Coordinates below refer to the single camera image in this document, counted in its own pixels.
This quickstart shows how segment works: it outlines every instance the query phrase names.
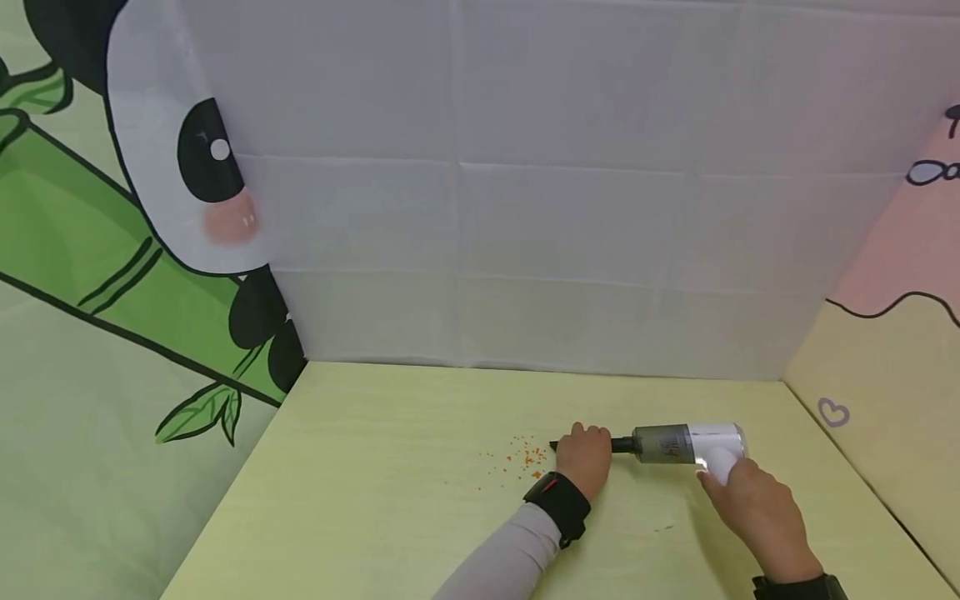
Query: green bamboo stalk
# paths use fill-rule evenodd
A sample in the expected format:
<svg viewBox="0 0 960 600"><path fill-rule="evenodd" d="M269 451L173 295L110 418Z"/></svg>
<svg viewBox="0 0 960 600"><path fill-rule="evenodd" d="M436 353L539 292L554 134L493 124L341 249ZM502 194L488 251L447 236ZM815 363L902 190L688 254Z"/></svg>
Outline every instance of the green bamboo stalk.
<svg viewBox="0 0 960 600"><path fill-rule="evenodd" d="M248 396L283 400L262 351L271 342L250 354L230 338L237 283L184 269L125 190L18 109L0 109L0 279Z"/></svg>

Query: heart drawing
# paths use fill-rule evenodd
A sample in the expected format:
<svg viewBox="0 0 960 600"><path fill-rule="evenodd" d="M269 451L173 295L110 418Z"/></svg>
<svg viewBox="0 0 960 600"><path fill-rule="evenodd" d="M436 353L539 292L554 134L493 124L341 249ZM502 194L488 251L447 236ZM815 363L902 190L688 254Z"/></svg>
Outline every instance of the heart drawing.
<svg viewBox="0 0 960 600"><path fill-rule="evenodd" d="M827 397L817 402L817 410L827 427L842 427L850 420L850 409L843 404L837 404Z"/></svg>

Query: light yellow tabletop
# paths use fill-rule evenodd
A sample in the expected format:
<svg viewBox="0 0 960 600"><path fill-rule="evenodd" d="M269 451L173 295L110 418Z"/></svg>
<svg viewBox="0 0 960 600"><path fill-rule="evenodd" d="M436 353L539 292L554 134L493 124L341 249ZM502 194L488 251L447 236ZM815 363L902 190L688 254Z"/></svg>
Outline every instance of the light yellow tabletop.
<svg viewBox="0 0 960 600"><path fill-rule="evenodd" d="M574 420L738 422L851 599L955 599L780 383L310 364L163 600L429 598L519 505ZM536 595L752 598L693 468L613 461Z"/></svg>

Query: black wristband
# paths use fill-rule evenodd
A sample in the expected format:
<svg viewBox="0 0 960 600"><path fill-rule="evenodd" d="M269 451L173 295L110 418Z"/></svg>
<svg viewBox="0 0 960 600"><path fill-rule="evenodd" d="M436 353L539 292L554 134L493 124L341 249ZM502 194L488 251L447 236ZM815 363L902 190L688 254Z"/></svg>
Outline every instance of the black wristband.
<svg viewBox="0 0 960 600"><path fill-rule="evenodd" d="M847 600L847 594L833 575L795 584L774 584L766 577L754 578L756 600Z"/></svg>
<svg viewBox="0 0 960 600"><path fill-rule="evenodd" d="M541 507L557 524L561 549L579 540L587 530L584 520L590 513L590 503L572 481L558 472L543 475L523 500Z"/></svg>

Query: white backdrop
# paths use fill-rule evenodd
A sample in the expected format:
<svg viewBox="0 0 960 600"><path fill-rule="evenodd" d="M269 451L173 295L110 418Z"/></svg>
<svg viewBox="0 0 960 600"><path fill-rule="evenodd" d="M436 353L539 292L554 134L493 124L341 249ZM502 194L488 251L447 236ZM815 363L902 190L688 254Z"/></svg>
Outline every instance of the white backdrop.
<svg viewBox="0 0 960 600"><path fill-rule="evenodd" d="M955 0L183 3L313 359L779 378Z"/></svg>

